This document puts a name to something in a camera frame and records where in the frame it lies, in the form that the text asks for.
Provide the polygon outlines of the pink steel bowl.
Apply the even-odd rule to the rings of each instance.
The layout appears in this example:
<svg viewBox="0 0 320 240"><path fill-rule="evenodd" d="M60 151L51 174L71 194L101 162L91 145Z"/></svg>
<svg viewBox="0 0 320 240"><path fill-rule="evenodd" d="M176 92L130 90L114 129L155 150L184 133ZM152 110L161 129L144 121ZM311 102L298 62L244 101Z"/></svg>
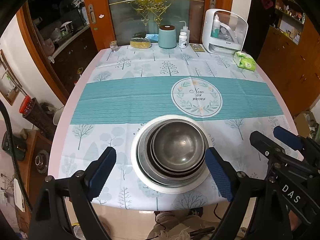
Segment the pink steel bowl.
<svg viewBox="0 0 320 240"><path fill-rule="evenodd" d="M204 158L202 159L202 162L200 163L200 165L196 169L188 171L188 172L182 172L182 173L171 172L171 171L165 170L165 169L159 167L159 165L157 165L157 163L155 163L153 158L152 158L152 155L151 155L151 139L152 139L154 133L156 132L156 130L161 125L163 125L164 123L169 122L169 121L162 121L155 128L153 128L152 131L150 131L150 133L148 133L148 144L146 145L146 158L148 159L150 165L152 167L154 167L156 172L161 176L170 177L170 178L172 178L174 180L190 177L200 169L200 165L203 164Z"/></svg>

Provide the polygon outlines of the small steel bowl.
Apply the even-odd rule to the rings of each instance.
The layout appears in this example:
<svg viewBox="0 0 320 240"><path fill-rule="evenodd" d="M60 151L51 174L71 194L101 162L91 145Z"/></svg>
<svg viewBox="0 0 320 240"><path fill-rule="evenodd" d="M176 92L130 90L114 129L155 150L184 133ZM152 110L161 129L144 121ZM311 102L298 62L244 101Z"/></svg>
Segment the small steel bowl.
<svg viewBox="0 0 320 240"><path fill-rule="evenodd" d="M171 172L196 169L204 158L208 141L202 131L187 121L161 125L151 139L151 155L159 167Z"/></svg>

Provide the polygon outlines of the large steel bowl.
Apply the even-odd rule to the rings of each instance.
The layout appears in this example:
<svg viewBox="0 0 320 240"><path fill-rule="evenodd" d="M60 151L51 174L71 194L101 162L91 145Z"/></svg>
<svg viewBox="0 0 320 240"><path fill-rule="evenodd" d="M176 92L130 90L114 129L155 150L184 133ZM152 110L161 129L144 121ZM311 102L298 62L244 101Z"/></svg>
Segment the large steel bowl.
<svg viewBox="0 0 320 240"><path fill-rule="evenodd" d="M192 176L187 177L187 178L178 179L178 180L174 180L170 177L164 177L164 176L159 175L156 172L156 170L154 169L154 167L152 167L150 165L148 159L146 158L146 145L148 144L148 133L150 133L150 131L152 131L152 129L150 129L148 132L145 132L143 134L143 136L138 144L138 163L140 164L143 171L147 174L147 176L149 178L151 178L153 181L161 183L161 184L177 185L177 184L181 184L182 182L185 183L187 181L190 181L191 178L195 177L196 175L199 175L200 169Z"/></svg>

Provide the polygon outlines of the brown wooden cabinet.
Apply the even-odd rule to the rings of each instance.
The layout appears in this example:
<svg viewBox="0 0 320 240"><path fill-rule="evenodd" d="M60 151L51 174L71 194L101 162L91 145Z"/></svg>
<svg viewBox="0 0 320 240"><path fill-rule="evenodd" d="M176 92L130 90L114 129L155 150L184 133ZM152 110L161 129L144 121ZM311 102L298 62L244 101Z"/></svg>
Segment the brown wooden cabinet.
<svg viewBox="0 0 320 240"><path fill-rule="evenodd" d="M319 98L319 34L294 0L251 0L245 51L270 78L292 116Z"/></svg>

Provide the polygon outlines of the green tissue pack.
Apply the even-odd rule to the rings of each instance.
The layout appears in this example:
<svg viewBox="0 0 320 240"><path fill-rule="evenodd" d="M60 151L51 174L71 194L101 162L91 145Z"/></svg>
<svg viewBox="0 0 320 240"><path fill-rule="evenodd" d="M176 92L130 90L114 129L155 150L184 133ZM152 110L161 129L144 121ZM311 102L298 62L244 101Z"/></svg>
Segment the green tissue pack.
<svg viewBox="0 0 320 240"><path fill-rule="evenodd" d="M251 55L243 53L242 51L235 52L233 60L235 64L241 69L250 70L252 72L256 70L256 62L253 57L251 57Z"/></svg>

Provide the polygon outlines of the gold packet on table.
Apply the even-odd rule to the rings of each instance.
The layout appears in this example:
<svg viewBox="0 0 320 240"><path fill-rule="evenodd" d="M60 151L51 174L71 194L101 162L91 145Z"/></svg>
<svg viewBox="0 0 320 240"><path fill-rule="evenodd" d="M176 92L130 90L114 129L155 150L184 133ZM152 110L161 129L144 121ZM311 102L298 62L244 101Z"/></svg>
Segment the gold packet on table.
<svg viewBox="0 0 320 240"><path fill-rule="evenodd" d="M195 52L205 52L200 44L191 43L190 46Z"/></svg>

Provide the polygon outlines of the white bottle sterilizer appliance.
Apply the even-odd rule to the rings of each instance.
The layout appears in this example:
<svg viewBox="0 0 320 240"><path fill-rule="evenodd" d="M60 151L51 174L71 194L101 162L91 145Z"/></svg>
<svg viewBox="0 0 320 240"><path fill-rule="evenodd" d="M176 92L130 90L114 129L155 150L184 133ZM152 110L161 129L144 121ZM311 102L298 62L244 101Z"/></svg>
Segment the white bottle sterilizer appliance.
<svg viewBox="0 0 320 240"><path fill-rule="evenodd" d="M244 46L248 23L241 16L223 9L205 13L202 45L211 54L234 55Z"/></svg>

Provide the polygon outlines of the white pill bottle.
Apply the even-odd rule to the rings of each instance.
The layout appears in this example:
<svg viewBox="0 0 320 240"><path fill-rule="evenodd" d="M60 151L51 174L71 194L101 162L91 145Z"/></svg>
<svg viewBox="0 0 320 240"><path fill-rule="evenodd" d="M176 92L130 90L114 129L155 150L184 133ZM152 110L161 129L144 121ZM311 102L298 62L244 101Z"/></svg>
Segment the white pill bottle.
<svg viewBox="0 0 320 240"><path fill-rule="evenodd" d="M179 35L178 45L181 49L184 49L188 45L188 37L185 31L181 31Z"/></svg>

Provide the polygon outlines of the clear squeeze bottle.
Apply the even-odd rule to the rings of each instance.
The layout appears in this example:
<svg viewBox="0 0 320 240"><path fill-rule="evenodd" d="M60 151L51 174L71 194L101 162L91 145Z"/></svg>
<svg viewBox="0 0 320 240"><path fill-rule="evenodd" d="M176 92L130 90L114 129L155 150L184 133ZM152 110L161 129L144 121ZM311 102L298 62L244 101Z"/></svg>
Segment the clear squeeze bottle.
<svg viewBox="0 0 320 240"><path fill-rule="evenodd" d="M183 23L183 27L180 30L180 32L185 32L187 34L187 41L189 41L190 38L190 30L187 26L187 23L185 21L180 21L180 23Z"/></svg>

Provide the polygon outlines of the teal canister brown lid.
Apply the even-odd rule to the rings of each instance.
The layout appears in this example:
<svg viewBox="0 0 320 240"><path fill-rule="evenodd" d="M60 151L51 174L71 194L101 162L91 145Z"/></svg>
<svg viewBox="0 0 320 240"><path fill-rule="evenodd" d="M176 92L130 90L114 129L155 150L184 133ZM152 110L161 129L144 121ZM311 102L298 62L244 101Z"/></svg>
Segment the teal canister brown lid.
<svg viewBox="0 0 320 240"><path fill-rule="evenodd" d="M177 46L176 29L173 25L159 27L158 46L163 49L172 49Z"/></svg>

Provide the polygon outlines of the blue cloth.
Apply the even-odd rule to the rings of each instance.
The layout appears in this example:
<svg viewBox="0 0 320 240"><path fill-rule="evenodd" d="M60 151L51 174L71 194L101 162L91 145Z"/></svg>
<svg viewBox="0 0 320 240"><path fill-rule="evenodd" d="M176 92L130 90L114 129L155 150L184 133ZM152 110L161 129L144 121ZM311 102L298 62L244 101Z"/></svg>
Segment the blue cloth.
<svg viewBox="0 0 320 240"><path fill-rule="evenodd" d="M158 34L146 34L145 39L151 43L158 43Z"/></svg>

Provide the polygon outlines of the small glass jar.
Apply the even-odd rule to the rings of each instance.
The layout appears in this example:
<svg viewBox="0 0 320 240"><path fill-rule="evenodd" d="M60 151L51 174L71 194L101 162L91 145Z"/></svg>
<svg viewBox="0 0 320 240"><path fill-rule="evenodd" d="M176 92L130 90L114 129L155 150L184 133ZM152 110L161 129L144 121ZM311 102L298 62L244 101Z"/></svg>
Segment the small glass jar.
<svg viewBox="0 0 320 240"><path fill-rule="evenodd" d="M117 41L111 41L110 42L110 48L112 51L117 51L118 50L118 44L117 44Z"/></svg>

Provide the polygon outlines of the yellow sponge container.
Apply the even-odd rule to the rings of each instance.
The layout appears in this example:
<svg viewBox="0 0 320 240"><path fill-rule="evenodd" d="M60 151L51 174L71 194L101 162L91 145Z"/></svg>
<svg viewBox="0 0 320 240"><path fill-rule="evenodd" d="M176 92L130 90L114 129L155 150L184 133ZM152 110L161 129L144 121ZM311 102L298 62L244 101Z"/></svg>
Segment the yellow sponge container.
<svg viewBox="0 0 320 240"><path fill-rule="evenodd" d="M137 49L148 49L151 47L151 41L147 38L134 37L130 40L130 46Z"/></svg>

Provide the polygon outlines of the wooden glass door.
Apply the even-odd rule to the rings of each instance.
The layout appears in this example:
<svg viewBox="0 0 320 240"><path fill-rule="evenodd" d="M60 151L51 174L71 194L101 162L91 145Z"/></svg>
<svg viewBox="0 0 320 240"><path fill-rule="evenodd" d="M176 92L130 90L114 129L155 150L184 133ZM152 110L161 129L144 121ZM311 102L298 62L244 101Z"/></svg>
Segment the wooden glass door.
<svg viewBox="0 0 320 240"><path fill-rule="evenodd" d="M177 32L185 24L189 41L200 43L205 13L216 7L231 10L233 0L84 0L98 50L111 42L127 45L134 37L157 34L163 25Z"/></svg>

